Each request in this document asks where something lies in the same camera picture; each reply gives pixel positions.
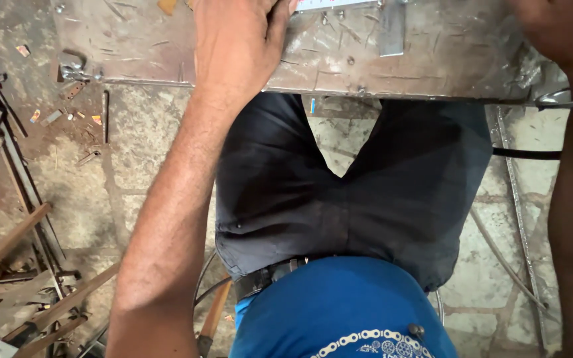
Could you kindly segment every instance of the black trousers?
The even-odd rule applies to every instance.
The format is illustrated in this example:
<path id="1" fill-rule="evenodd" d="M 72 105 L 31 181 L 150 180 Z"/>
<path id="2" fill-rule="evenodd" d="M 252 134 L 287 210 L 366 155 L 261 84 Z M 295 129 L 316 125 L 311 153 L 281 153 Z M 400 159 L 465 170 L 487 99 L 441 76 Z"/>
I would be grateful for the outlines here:
<path id="1" fill-rule="evenodd" d="M 235 120 L 217 173 L 216 248 L 232 277 L 295 256 L 370 256 L 436 290 L 492 153 L 480 104 L 383 101 L 342 178 L 295 94 L 259 93 Z"/>

